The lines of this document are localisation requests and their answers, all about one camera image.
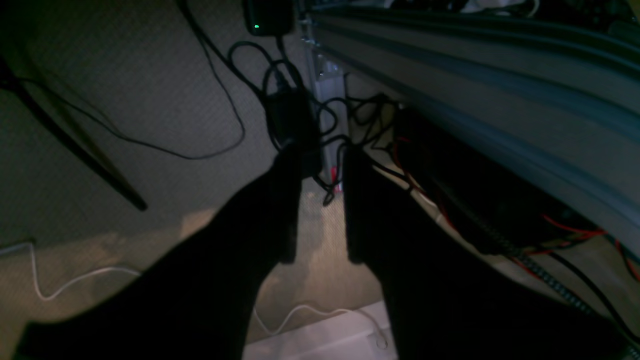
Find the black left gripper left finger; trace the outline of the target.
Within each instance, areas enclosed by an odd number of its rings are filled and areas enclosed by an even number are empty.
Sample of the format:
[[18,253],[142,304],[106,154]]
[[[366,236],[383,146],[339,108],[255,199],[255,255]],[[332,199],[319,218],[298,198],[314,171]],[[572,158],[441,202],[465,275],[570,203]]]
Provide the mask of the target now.
[[120,292],[54,323],[30,323],[17,360],[240,360],[258,291],[294,262],[301,151],[270,169]]

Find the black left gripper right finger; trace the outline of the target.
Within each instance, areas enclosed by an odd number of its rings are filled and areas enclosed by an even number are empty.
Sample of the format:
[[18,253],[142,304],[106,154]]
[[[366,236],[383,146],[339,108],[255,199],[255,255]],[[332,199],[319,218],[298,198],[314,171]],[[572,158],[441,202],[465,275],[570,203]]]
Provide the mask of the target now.
[[471,254],[357,146],[343,153],[349,259],[380,282],[400,360],[621,360],[612,321]]

